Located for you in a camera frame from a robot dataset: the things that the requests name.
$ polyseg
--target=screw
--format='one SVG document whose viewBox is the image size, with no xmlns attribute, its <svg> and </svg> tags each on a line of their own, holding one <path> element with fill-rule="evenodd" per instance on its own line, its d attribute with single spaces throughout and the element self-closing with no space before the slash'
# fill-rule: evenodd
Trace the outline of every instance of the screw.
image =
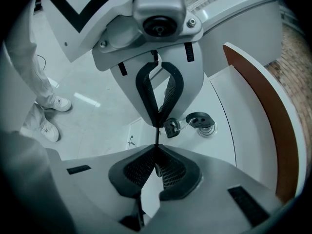
<svg viewBox="0 0 312 234">
<path fill-rule="evenodd" d="M 107 41 L 101 41 L 101 42 L 99 43 L 99 46 L 100 46 L 101 48 L 105 48 L 105 47 L 107 46 Z"/>
<path fill-rule="evenodd" d="M 195 21 L 194 18 L 191 18 L 191 19 L 189 19 L 189 20 L 187 21 L 187 26 L 188 26 L 189 28 L 194 28 L 195 25 L 196 25 L 196 21 Z"/>
</svg>

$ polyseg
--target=person's leg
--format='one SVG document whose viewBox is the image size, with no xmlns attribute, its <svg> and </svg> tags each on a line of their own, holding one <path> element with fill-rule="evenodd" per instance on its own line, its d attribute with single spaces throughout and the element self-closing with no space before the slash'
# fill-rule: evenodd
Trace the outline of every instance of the person's leg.
<svg viewBox="0 0 312 234">
<path fill-rule="evenodd" d="M 59 139 L 59 131 L 56 126 L 45 118 L 43 109 L 36 103 L 30 109 L 25 119 L 24 127 L 30 130 L 39 129 L 52 142 L 56 142 Z"/>
<path fill-rule="evenodd" d="M 47 76 L 40 69 L 36 55 L 37 44 L 31 29 L 34 7 L 35 0 L 32 0 L 17 18 L 5 43 L 13 66 L 36 94 L 36 102 L 51 108 L 55 94 Z"/>
</svg>

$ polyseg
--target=black rectangular slot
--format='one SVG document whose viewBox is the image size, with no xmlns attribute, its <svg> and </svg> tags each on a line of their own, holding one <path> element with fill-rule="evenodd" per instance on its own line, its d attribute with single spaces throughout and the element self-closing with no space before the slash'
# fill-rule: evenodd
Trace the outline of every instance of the black rectangular slot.
<svg viewBox="0 0 312 234">
<path fill-rule="evenodd" d="M 126 67 L 125 67 L 125 64 L 123 64 L 123 62 L 119 63 L 118 67 L 119 67 L 119 69 L 121 71 L 122 76 L 126 76 L 128 74 L 127 70 L 126 70 Z"/>
<path fill-rule="evenodd" d="M 81 173 L 81 172 L 84 172 L 84 171 L 87 171 L 91 169 L 90 166 L 88 165 L 83 165 L 83 166 L 77 166 L 77 167 L 73 167 L 73 168 L 68 168 L 67 171 L 70 175 L 72 174 L 77 174 L 77 173 Z"/>
<path fill-rule="evenodd" d="M 193 52 L 192 43 L 186 42 L 186 43 L 184 43 L 184 46 L 185 46 L 185 53 L 186 53 L 187 62 L 194 61 L 194 52 Z"/>
<path fill-rule="evenodd" d="M 269 215 L 243 187 L 237 186 L 229 188 L 228 192 L 253 227 L 269 218 Z"/>
</svg>

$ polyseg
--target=brown wooden panel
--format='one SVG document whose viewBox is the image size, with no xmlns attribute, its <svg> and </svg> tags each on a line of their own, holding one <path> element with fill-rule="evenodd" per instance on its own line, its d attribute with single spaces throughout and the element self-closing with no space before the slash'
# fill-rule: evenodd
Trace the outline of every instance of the brown wooden panel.
<svg viewBox="0 0 312 234">
<path fill-rule="evenodd" d="M 299 171 L 297 143 L 287 110 L 275 89 L 255 66 L 230 47 L 224 45 L 223 50 L 228 64 L 249 83 L 268 116 L 277 152 L 276 195 L 286 203 L 295 196 Z"/>
</svg>

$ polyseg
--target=white shoe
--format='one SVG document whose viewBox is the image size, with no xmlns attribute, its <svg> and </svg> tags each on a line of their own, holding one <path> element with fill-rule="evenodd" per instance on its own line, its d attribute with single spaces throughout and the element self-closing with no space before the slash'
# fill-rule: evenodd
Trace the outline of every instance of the white shoe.
<svg viewBox="0 0 312 234">
<path fill-rule="evenodd" d="M 55 96 L 54 102 L 52 104 L 52 108 L 60 112 L 66 112 L 70 109 L 71 106 L 72 103 L 70 102 L 70 100 L 59 96 Z"/>
<path fill-rule="evenodd" d="M 59 139 L 59 131 L 55 125 L 52 123 L 46 122 L 44 123 L 41 133 L 51 142 L 57 142 Z"/>
</svg>

